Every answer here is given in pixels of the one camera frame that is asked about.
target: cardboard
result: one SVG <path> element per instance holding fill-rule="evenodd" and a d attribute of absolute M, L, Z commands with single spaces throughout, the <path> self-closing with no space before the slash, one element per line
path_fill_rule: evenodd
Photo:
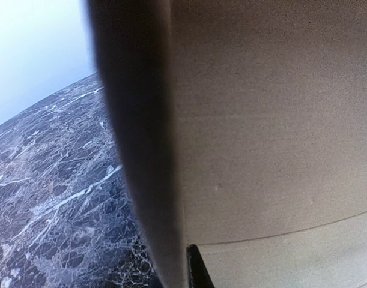
<path fill-rule="evenodd" d="M 172 28 L 185 242 L 214 285 L 367 283 L 367 1 L 176 1 Z"/>

